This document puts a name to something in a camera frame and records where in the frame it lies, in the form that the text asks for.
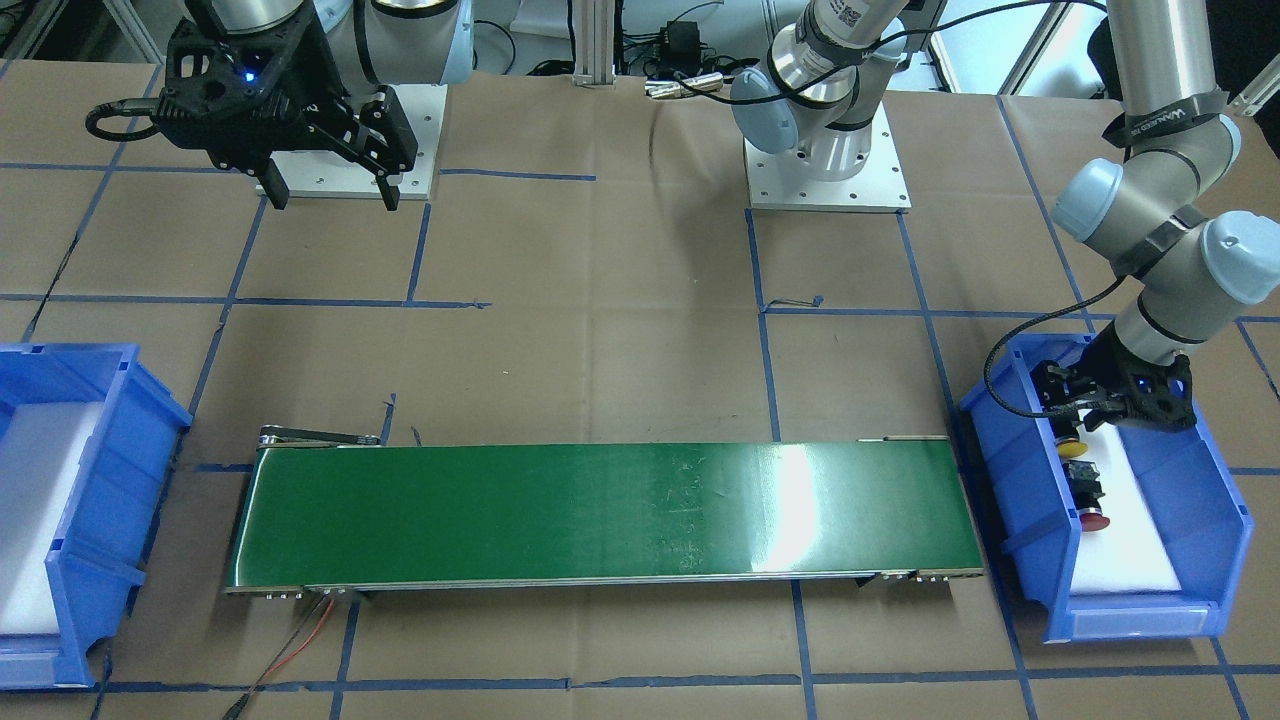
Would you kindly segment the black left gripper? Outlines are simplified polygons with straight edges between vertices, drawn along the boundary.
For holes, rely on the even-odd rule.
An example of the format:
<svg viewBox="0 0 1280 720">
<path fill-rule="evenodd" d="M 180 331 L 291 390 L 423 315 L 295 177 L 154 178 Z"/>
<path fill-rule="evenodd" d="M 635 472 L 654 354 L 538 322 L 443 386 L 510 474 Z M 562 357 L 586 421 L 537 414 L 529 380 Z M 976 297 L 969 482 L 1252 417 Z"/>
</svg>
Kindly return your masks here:
<svg viewBox="0 0 1280 720">
<path fill-rule="evenodd" d="M 1137 355 L 1111 334 L 1100 334 L 1066 365 L 1044 360 L 1030 373 L 1042 409 L 1057 427 L 1082 423 L 1097 430 L 1105 423 L 1133 427 L 1132 378 Z"/>
</svg>

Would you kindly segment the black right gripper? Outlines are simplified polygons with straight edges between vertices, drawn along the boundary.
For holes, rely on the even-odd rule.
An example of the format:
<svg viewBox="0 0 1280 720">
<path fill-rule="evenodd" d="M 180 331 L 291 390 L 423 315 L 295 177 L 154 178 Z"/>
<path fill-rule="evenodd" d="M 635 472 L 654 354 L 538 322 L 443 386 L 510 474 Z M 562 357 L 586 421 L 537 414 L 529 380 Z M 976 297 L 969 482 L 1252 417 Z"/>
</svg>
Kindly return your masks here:
<svg viewBox="0 0 1280 720">
<path fill-rule="evenodd" d="M 402 176 L 412 170 L 419 156 L 419 141 L 396 88 L 378 85 L 358 109 L 344 101 L 315 104 L 301 111 L 284 129 L 266 142 L 268 154 L 329 152 L 362 167 L 378 182 L 388 211 L 401 204 Z M 291 188 L 274 160 L 260 169 L 260 186 L 269 202 L 283 210 Z"/>
</svg>

